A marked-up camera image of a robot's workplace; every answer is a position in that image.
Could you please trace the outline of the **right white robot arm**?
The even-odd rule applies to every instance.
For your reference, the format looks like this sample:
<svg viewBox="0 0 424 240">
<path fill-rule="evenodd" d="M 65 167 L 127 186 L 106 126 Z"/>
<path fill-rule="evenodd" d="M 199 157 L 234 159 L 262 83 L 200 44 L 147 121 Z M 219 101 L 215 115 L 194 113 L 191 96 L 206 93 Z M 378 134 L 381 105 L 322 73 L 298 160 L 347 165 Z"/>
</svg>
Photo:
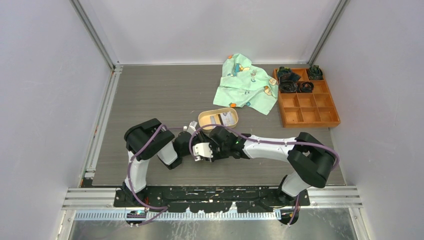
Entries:
<svg viewBox="0 0 424 240">
<path fill-rule="evenodd" d="M 283 177 L 277 198 L 283 205 L 291 205 L 297 196 L 309 187 L 324 188 L 340 157 L 332 149 L 307 132 L 291 138 L 264 138 L 236 133 L 216 126 L 208 136 L 212 143 L 213 160 L 271 159 L 287 162 L 293 172 Z"/>
</svg>

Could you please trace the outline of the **beige oval tray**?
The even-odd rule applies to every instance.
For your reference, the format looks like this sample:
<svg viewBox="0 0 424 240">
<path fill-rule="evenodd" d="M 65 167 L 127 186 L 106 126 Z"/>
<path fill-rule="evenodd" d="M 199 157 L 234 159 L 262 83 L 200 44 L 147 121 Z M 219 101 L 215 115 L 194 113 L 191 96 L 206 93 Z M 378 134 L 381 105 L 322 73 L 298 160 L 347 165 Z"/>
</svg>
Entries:
<svg viewBox="0 0 424 240">
<path fill-rule="evenodd" d="M 239 122 L 239 116 L 238 116 L 236 110 L 234 108 L 231 108 L 231 107 L 225 107 L 225 108 L 219 108 L 219 109 L 201 112 L 198 116 L 199 126 L 204 127 L 206 125 L 210 125 L 211 124 L 210 115 L 220 114 L 220 113 L 224 113 L 224 112 L 231 112 L 233 117 L 235 118 L 235 124 L 230 125 L 230 126 L 226 126 L 226 127 L 229 127 L 231 129 L 235 128 L 237 126 L 238 122 Z"/>
</svg>

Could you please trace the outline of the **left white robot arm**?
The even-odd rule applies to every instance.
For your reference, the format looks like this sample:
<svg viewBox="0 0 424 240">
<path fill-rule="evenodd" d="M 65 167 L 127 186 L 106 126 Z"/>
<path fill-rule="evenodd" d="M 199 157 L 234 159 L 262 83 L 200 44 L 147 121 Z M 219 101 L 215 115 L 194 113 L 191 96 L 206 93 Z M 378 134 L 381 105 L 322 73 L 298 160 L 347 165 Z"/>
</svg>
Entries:
<svg viewBox="0 0 424 240">
<path fill-rule="evenodd" d="M 129 203 L 138 207 L 146 200 L 146 193 L 143 190 L 147 186 L 147 170 L 151 158 L 157 156 L 168 169 L 172 170 L 182 163 L 183 157 L 190 154 L 189 139 L 197 125 L 196 121 L 192 121 L 178 136 L 175 136 L 157 118 L 152 118 L 125 132 L 129 169 L 122 190 Z"/>
</svg>

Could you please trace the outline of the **silver Chlitina card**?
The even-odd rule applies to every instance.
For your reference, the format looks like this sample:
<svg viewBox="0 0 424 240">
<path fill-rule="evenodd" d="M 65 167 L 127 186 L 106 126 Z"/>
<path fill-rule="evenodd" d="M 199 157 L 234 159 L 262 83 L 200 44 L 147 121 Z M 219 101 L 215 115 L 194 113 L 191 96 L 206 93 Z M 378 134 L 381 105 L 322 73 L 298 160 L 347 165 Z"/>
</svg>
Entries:
<svg viewBox="0 0 424 240">
<path fill-rule="evenodd" d="M 231 126 L 236 123 L 235 118 L 230 111 L 220 113 L 219 119 L 221 121 L 221 124 L 224 126 Z"/>
</svg>

